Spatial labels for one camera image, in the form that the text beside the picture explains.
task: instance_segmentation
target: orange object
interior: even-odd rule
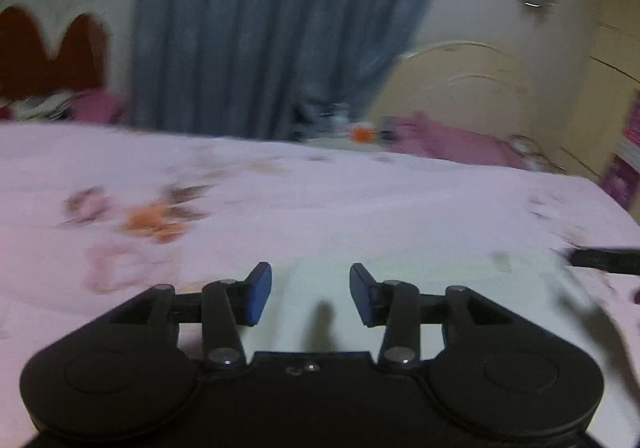
[[[358,143],[372,143],[373,129],[368,126],[356,124],[351,131],[351,141]]]
[[[136,206],[129,210],[125,227],[128,230],[161,228],[166,223],[165,216],[168,211],[168,206],[161,202]]]

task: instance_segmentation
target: dark red headboard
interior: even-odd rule
[[[82,91],[104,84],[107,34],[90,14],[66,28],[58,54],[47,56],[38,24],[23,8],[0,12],[0,98],[21,100],[55,91]]]

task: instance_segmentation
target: gray curtain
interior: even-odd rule
[[[312,136],[361,115],[428,0],[138,0],[130,120],[171,132]]]

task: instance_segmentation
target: wooden headboard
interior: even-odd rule
[[[83,13],[49,57],[34,18],[19,6],[6,8],[0,12],[0,98],[13,102],[103,86],[107,39],[100,22]]]
[[[520,60],[485,43],[454,41],[402,56],[367,118],[378,122],[415,110],[439,123],[504,139],[530,134],[536,103]]]

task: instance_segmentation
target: pink pillow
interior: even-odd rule
[[[412,122],[411,142],[405,142],[406,138],[399,126],[394,129],[401,141],[405,142],[395,145],[396,148],[404,148],[398,152],[446,159],[462,164],[525,168],[520,156],[509,145],[492,136],[476,134],[431,121],[422,112],[415,112],[409,121]],[[415,150],[418,153],[409,152],[409,150]]]
[[[73,98],[72,119],[75,121],[114,124],[123,111],[120,99],[105,89],[87,89]]]
[[[390,152],[431,157],[432,159],[440,158],[429,147],[429,143],[423,139],[414,119],[392,117],[390,118],[390,123],[395,136],[395,140],[389,145]]]

